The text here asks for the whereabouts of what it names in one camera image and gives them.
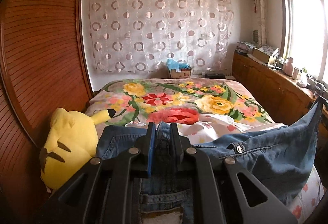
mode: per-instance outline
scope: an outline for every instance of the stuffed animal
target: stuffed animal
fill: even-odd
[[[47,141],[40,151],[41,179],[47,187],[59,189],[96,155],[95,125],[114,115],[114,109],[101,110],[91,117],[63,108],[55,110]]]

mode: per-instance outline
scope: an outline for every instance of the black ear tip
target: black ear tip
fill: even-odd
[[[108,109],[108,115],[111,118],[113,118],[115,116],[115,114],[116,114],[116,110],[114,110],[114,109]]]

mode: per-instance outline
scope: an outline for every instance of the denim garment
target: denim garment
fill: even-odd
[[[214,158],[235,158],[285,205],[294,199],[309,178],[317,144],[322,105],[317,103],[293,125],[261,132],[228,134],[195,145]],[[108,126],[97,146],[97,156],[113,158],[129,149],[145,129]],[[172,173],[169,154],[169,125],[161,123],[156,131],[153,174],[141,179],[139,212],[183,207],[183,223],[193,223],[191,179],[178,179]]]

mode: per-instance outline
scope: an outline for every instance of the metal button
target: metal button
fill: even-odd
[[[227,157],[225,160],[224,160],[228,165],[233,165],[236,161],[233,157]]]
[[[136,148],[136,147],[131,147],[131,148],[129,149],[129,153],[130,153],[130,154],[133,154],[133,155],[138,154],[138,153],[139,153],[139,149]]]
[[[243,149],[241,148],[241,146],[237,146],[237,152],[238,153],[243,153]]]
[[[193,154],[197,153],[197,150],[196,150],[196,148],[189,147],[189,148],[186,149],[186,152],[190,155],[193,155]]]
[[[90,159],[90,163],[92,165],[98,165],[100,162],[101,162],[101,159],[98,157],[94,157],[94,158]]]

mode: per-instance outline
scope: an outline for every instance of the wooden slatted panel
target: wooden slatted panel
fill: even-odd
[[[6,0],[4,51],[19,106],[42,144],[52,112],[89,100],[77,44],[76,0]]]
[[[49,196],[40,180],[38,154],[14,115],[0,81],[0,186],[22,221]]]

